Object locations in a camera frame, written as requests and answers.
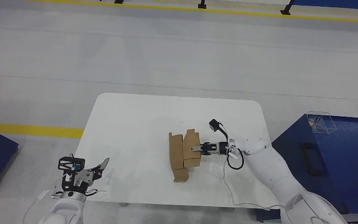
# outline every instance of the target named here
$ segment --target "tabletop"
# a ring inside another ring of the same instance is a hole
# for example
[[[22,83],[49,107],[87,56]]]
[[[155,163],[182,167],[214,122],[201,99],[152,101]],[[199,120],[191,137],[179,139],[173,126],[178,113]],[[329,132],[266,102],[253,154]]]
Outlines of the tabletop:
[[[203,156],[199,167],[189,169],[186,183],[174,183],[169,162],[168,133],[200,133],[200,141],[225,141],[209,128],[221,121],[229,138],[240,147],[246,138],[263,138],[270,144],[261,106],[255,101],[196,97],[101,94],[93,107],[76,157],[94,167],[109,157],[103,177],[91,186],[99,192],[88,200],[120,203],[236,207],[223,181],[225,156]],[[233,166],[241,160],[231,159]],[[268,207],[277,199],[252,174],[225,168],[235,203]]]

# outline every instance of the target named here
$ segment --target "concrete floor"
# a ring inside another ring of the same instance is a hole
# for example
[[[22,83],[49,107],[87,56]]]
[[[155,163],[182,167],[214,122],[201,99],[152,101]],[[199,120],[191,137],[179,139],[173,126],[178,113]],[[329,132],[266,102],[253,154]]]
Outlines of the concrete floor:
[[[84,128],[103,92],[255,100],[271,140],[309,110],[358,116],[358,24],[0,1],[0,123]],[[21,223],[79,140],[21,145],[0,182]],[[26,223],[55,203],[44,198]],[[246,209],[88,202],[86,223],[251,223]]]

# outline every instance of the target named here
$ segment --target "cardboard flap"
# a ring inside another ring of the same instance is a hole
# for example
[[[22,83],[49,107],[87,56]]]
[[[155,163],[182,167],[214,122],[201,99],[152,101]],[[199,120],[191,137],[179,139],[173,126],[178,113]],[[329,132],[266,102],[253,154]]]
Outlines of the cardboard flap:
[[[200,152],[192,152],[191,148],[193,146],[199,146],[199,133],[196,133],[194,129],[186,131],[186,135],[183,141],[183,158],[184,160],[190,158],[201,158]]]
[[[201,158],[190,158],[188,160],[184,160],[184,167],[196,167],[200,166]]]
[[[173,136],[172,133],[169,133],[169,160],[172,170],[184,168],[182,134]]]
[[[173,170],[174,182],[184,183],[189,179],[189,173],[186,168]]]

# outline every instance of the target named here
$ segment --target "clear acrylic box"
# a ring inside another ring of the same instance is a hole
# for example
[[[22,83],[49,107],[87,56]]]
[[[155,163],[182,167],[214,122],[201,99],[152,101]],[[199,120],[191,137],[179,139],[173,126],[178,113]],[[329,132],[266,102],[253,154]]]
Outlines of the clear acrylic box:
[[[337,127],[328,112],[309,111],[307,113],[309,125],[313,133],[331,134]]]

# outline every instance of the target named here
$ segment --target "yellow floor line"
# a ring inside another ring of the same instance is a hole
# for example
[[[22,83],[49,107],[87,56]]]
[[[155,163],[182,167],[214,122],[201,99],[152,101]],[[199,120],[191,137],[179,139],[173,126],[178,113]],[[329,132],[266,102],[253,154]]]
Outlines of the yellow floor line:
[[[83,134],[83,129],[45,127],[22,124],[0,124],[0,134],[23,134],[28,136],[81,138]]]
[[[154,2],[158,3],[171,3],[171,4],[194,4],[197,5],[196,2],[181,2],[181,1],[166,1],[166,0],[154,0]],[[235,8],[252,8],[256,10],[272,10],[279,12],[280,10],[283,10],[284,7],[278,8],[278,7],[264,7],[264,6],[245,6],[245,5],[235,5],[235,4],[217,4],[217,3],[206,3],[208,6],[223,6],[223,7],[235,7]],[[358,16],[357,12],[336,12],[336,11],[322,11],[322,10],[297,10],[297,9],[291,9],[290,12],[306,12],[306,13],[323,13],[323,14],[334,14],[334,15],[356,15]]]
[[[78,4],[83,6],[103,6],[103,7],[122,7],[122,8],[140,8],[147,10],[173,10],[173,11],[186,11],[186,12],[205,12],[205,13],[219,13],[227,15],[244,15],[244,16],[259,16],[259,17],[272,17],[272,18],[288,18],[300,20],[321,20],[321,21],[336,21],[336,22],[358,22],[358,18],[336,18],[336,17],[319,17],[319,16],[301,16],[301,15],[281,15],[277,13],[262,13],[262,12],[245,12],[245,11],[232,11],[232,10],[214,10],[214,9],[199,9],[199,8],[186,8],[186,7],[170,7],[170,6],[148,6],[138,4],[114,4],[106,2],[82,2],[72,0],[29,0],[33,2],[48,2],[48,3],[62,3],[62,4]]]

